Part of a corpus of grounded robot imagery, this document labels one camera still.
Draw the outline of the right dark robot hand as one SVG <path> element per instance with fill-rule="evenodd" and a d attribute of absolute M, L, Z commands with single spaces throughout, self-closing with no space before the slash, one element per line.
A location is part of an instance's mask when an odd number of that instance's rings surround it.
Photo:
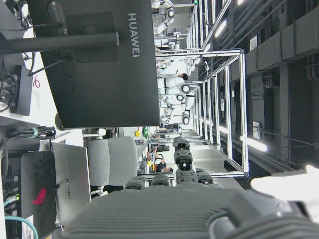
<path fill-rule="evenodd" d="M 316 239 L 306 203 L 252 188 L 222 188 L 192 168 L 185 137 L 173 140 L 176 185 L 157 175 L 145 187 L 132 178 L 122 191 L 94 199 L 66 226 L 63 239 Z"/>

